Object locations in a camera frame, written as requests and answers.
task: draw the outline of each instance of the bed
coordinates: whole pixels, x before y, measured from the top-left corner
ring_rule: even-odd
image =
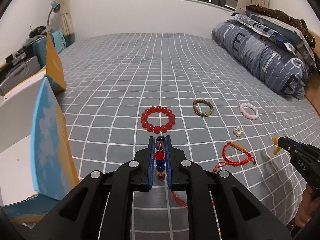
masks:
[[[57,96],[67,123],[79,178],[92,170],[110,172],[134,157],[157,136],[142,128],[150,106],[167,106],[176,124],[166,134],[187,159],[212,171],[229,141],[255,157],[240,167],[225,167],[284,224],[294,216],[305,181],[284,150],[276,156],[271,138],[289,136],[320,145],[320,119],[306,100],[284,98],[269,89],[210,39],[183,33],[121,33],[79,41],[60,54],[67,90]],[[194,114],[195,98],[214,105],[212,116]],[[239,105],[251,103],[259,118],[250,121]],[[201,105],[201,112],[207,106]],[[165,124],[164,114],[149,122]],[[244,135],[233,128],[241,125]],[[232,147],[233,161],[246,156]],[[186,200],[185,192],[177,195]],[[188,239],[188,212],[179,206],[165,181],[154,176],[149,193],[134,193],[132,239]]]

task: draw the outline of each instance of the red cord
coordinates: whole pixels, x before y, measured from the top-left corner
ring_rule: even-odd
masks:
[[[247,155],[248,158],[246,158],[243,161],[233,162],[232,160],[228,159],[226,157],[226,148],[230,145],[230,143],[231,142],[228,142],[222,149],[222,157],[226,161],[226,163],[225,162],[218,162],[216,164],[215,168],[213,169],[213,172],[217,172],[218,168],[222,168],[222,167],[227,166],[227,165],[241,166],[241,165],[245,165],[245,164],[249,163],[250,161],[252,161],[253,164],[255,164],[255,159],[251,156],[251,154],[248,151],[244,152]]]
[[[256,163],[254,157],[251,156],[251,154],[248,151],[245,151],[244,153],[247,155],[248,158],[246,158],[243,161],[240,162],[233,162],[232,160],[228,159],[226,156],[226,148],[231,144],[231,142],[228,142],[222,149],[222,157],[226,162],[218,162],[217,165],[215,166],[215,168],[213,169],[213,172],[217,172],[218,168],[222,168],[224,166],[227,165],[232,165],[232,166],[240,166],[240,165],[244,165],[249,163],[251,160],[253,162],[253,164]],[[174,200],[177,202],[177,204],[179,204],[180,206],[183,206],[185,208],[188,208],[187,203],[183,200],[181,200],[180,198],[178,198],[178,196],[176,195],[176,193],[174,191],[172,191],[172,195]]]

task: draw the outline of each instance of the wall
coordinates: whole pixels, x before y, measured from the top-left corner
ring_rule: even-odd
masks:
[[[304,19],[310,30],[320,34],[320,22],[307,0],[270,0],[269,8],[284,11],[286,14]]]
[[[47,25],[50,3],[53,0],[12,0],[0,20],[0,64],[21,45],[32,28]],[[50,21],[55,28],[59,26],[60,17],[52,13]]]
[[[110,33],[181,32],[211,38],[225,9],[191,0],[70,0],[76,39]]]

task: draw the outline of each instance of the silver screw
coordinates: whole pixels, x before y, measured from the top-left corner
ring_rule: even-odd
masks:
[[[139,162],[138,161],[130,161],[129,162],[129,166],[132,167],[132,168],[135,168],[139,165]]]
[[[93,172],[91,172],[91,178],[93,178],[93,179],[99,178],[100,175],[101,175],[101,173],[100,173],[99,171],[93,171]]]
[[[229,177],[229,172],[226,170],[222,170],[219,172],[219,175],[223,178],[227,178],[227,177]]]
[[[184,166],[184,167],[189,167],[191,165],[191,161],[189,160],[183,160],[181,162],[181,165]]]

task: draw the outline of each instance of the blue gripper pad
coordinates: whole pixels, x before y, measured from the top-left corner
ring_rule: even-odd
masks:
[[[169,152],[167,136],[164,139],[165,168],[167,172],[167,184],[169,189],[171,189],[171,186],[172,186],[171,161],[170,161],[170,152]]]
[[[148,171],[149,190],[151,190],[152,184],[153,184],[153,169],[154,169],[154,163],[155,163],[155,143],[156,143],[156,139],[153,137],[151,153],[150,153],[150,161],[149,161],[149,171]]]

